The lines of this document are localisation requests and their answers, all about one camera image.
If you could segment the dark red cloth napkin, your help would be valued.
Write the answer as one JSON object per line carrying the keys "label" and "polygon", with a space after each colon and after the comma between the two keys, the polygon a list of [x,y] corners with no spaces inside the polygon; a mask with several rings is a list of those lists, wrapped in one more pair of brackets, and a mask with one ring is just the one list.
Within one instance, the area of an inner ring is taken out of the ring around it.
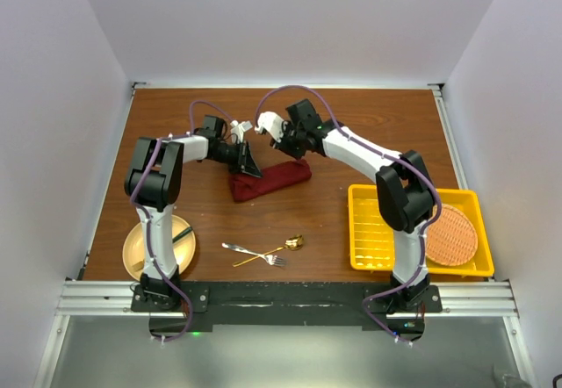
{"label": "dark red cloth napkin", "polygon": [[261,177],[237,173],[228,178],[233,201],[246,202],[308,181],[312,170],[304,159],[282,162],[262,170]]}

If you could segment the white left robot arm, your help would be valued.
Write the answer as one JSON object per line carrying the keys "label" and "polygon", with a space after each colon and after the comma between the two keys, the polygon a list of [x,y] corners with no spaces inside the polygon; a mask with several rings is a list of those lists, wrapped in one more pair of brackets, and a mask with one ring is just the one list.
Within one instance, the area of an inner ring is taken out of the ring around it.
{"label": "white left robot arm", "polygon": [[183,165],[212,160],[226,164],[231,173],[260,178],[262,172],[244,140],[251,128],[249,121],[226,122],[206,115],[203,125],[192,132],[137,140],[124,189],[140,218],[143,234],[142,300],[172,311],[186,298],[180,289],[172,241],[172,215],[181,190]]}

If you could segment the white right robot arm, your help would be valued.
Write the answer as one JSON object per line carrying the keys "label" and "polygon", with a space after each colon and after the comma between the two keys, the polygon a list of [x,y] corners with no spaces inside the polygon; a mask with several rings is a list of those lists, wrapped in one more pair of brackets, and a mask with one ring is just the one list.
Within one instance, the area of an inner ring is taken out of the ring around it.
{"label": "white right robot arm", "polygon": [[272,147],[295,159],[308,152],[320,154],[375,183],[380,217],[393,230],[394,265],[391,288],[367,300],[390,298],[397,309],[412,311],[429,288],[427,231],[436,221],[433,214],[442,210],[421,155],[382,148],[353,133],[334,115],[324,121],[308,99],[286,111],[287,119],[271,111],[256,114],[256,132],[268,133]]}

